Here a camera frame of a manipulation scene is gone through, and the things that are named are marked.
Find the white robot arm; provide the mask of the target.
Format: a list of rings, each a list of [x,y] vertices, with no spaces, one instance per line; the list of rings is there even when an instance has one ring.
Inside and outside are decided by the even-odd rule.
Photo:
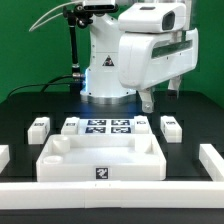
[[[151,113],[156,85],[167,82],[168,95],[178,96],[182,75],[198,60],[192,1],[85,0],[93,24],[82,99],[118,104],[139,94],[142,110]]]

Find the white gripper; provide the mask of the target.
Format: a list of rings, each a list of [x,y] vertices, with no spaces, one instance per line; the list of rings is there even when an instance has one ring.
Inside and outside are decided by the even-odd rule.
[[[170,79],[167,96],[177,99],[182,81],[179,75],[196,67],[198,30],[187,31],[182,43],[172,43],[172,37],[171,33],[125,33],[120,39],[119,81],[125,88],[140,91],[144,113],[154,110],[153,91],[149,87]]]

